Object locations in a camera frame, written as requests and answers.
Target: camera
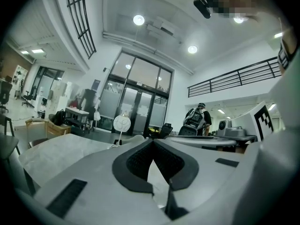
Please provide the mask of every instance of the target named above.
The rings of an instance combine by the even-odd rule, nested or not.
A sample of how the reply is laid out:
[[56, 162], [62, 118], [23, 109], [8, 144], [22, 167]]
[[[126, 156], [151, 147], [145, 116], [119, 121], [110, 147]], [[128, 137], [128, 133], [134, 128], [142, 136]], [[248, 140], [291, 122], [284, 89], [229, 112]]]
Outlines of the camera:
[[202, 13], [205, 18], [210, 18], [211, 14], [209, 5], [205, 0], [194, 0], [194, 6]]

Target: doorway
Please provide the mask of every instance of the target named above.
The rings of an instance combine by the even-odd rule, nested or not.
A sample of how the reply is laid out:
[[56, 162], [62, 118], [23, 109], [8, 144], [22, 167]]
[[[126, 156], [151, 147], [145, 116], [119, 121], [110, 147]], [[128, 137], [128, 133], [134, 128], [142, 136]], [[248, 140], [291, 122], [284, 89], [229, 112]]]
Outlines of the doorway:
[[127, 113], [131, 126], [126, 135], [144, 135], [144, 131], [148, 129], [153, 100], [154, 93], [131, 85], [125, 86], [115, 117]]

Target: cable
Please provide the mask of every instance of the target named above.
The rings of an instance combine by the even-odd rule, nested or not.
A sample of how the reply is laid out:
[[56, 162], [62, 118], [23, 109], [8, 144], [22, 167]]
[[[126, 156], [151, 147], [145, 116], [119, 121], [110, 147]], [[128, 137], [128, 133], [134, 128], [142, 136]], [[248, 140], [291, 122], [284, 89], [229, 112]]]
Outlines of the cable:
[[34, 116], [32, 116], [32, 117], [27, 117], [27, 118], [20, 118], [20, 119], [18, 119], [18, 120], [12, 120], [12, 122], [21, 121], [21, 120], [28, 119], [28, 118], [34, 118]]

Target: white table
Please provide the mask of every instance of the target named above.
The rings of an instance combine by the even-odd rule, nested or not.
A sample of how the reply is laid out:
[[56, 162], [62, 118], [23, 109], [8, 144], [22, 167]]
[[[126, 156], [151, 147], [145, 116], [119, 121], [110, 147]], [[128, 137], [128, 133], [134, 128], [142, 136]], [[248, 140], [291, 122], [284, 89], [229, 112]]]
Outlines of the white table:
[[25, 151], [19, 156], [19, 160], [29, 176], [42, 187], [47, 181], [83, 157], [110, 149], [112, 145], [67, 134]]
[[[68, 118], [69, 117], [68, 113], [78, 116], [77, 120], [75, 120], [73, 118]], [[73, 107], [66, 107], [66, 120], [69, 121], [70, 123], [72, 123], [73, 125], [76, 125], [77, 127], [79, 127], [79, 129], [81, 129], [82, 126], [83, 126], [84, 130], [86, 129], [88, 115], [89, 115], [89, 112], [79, 110], [79, 109], [73, 108]]]

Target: black metal railing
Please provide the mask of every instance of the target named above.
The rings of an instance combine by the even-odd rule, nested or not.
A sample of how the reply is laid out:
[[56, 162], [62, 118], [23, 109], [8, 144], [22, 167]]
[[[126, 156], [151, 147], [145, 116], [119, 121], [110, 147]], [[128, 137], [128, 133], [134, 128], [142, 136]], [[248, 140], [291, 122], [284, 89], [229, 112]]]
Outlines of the black metal railing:
[[281, 76], [277, 57], [270, 58], [188, 87], [188, 97], [243, 86]]
[[166, 98], [161, 97], [161, 98], [155, 99], [155, 100], [154, 100], [154, 103], [156, 103], [156, 104], [165, 104], [166, 101], [167, 101]]
[[81, 44], [90, 59], [93, 53], [96, 52], [96, 48], [90, 32], [85, 0], [67, 0], [67, 7], [70, 10], [78, 39], [81, 41]]

